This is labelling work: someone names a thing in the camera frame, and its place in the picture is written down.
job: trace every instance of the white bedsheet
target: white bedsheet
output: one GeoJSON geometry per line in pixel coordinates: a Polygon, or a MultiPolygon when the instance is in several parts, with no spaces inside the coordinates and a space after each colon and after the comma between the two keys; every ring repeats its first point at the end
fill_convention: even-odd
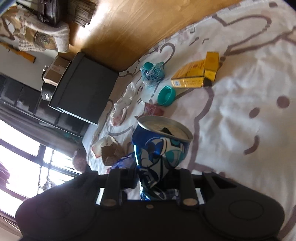
{"type": "MultiPolygon", "coordinates": [[[[286,214],[278,238],[296,240],[296,14],[282,0],[241,2],[161,41],[120,73],[95,137],[111,134],[132,151],[144,102],[156,103],[173,74],[207,51],[221,56],[214,86],[178,90],[165,108],[194,134],[181,167],[220,173],[276,199],[286,214]],[[165,80],[150,89],[139,72],[147,61],[165,62],[165,80]],[[137,94],[123,124],[111,127],[108,114],[131,81],[137,94]]],[[[103,172],[101,160],[89,163],[103,172]]]]}

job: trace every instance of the plastic bag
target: plastic bag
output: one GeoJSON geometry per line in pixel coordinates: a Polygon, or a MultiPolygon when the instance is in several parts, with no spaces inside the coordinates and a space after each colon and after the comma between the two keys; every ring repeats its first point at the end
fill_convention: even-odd
{"type": "Polygon", "coordinates": [[[125,157],[122,157],[118,162],[116,162],[111,169],[127,169],[131,168],[133,164],[136,164],[135,154],[132,152],[125,157]]]}
{"type": "Polygon", "coordinates": [[[142,67],[140,67],[142,80],[147,88],[158,84],[165,78],[163,65],[163,62],[157,64],[146,62],[142,67]]]}
{"type": "Polygon", "coordinates": [[[136,94],[136,87],[133,82],[126,87],[124,95],[114,104],[114,109],[110,114],[110,124],[112,126],[120,126],[125,117],[128,106],[131,104],[133,97],[136,94]]]}
{"type": "Polygon", "coordinates": [[[146,115],[158,115],[163,116],[164,110],[155,104],[145,102],[144,111],[141,115],[135,116],[136,119],[146,115]]]}

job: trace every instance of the black plastic mount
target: black plastic mount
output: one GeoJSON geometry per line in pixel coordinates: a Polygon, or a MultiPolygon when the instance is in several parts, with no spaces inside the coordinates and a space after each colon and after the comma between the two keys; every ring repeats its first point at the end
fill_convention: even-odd
{"type": "Polygon", "coordinates": [[[123,190],[138,181],[135,169],[91,171],[26,200],[16,213],[22,241],[267,241],[276,240],[284,221],[275,200],[216,173],[168,173],[162,187],[177,189],[177,201],[127,200],[123,190]],[[104,193],[96,205],[100,188],[104,193]]]}

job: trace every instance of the yellow cigarette pack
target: yellow cigarette pack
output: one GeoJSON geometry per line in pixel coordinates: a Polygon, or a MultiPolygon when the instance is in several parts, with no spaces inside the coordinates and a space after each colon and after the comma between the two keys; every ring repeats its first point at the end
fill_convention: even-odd
{"type": "Polygon", "coordinates": [[[207,52],[206,59],[188,63],[179,69],[171,82],[174,88],[201,88],[205,78],[215,81],[218,69],[219,53],[207,52]]]}

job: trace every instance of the metal rivet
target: metal rivet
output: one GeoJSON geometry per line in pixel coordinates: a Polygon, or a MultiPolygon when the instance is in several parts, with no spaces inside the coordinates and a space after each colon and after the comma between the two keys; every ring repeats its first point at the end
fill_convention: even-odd
{"type": "Polygon", "coordinates": [[[148,204],[148,205],[146,205],[146,208],[148,208],[148,209],[153,209],[154,206],[153,206],[152,204],[148,204]]]}
{"type": "Polygon", "coordinates": [[[195,206],[196,204],[198,204],[198,201],[193,198],[186,198],[183,200],[183,204],[186,206],[195,206]]]}
{"type": "Polygon", "coordinates": [[[113,207],[116,205],[116,201],[114,199],[106,199],[103,201],[103,205],[106,207],[113,207]]]}

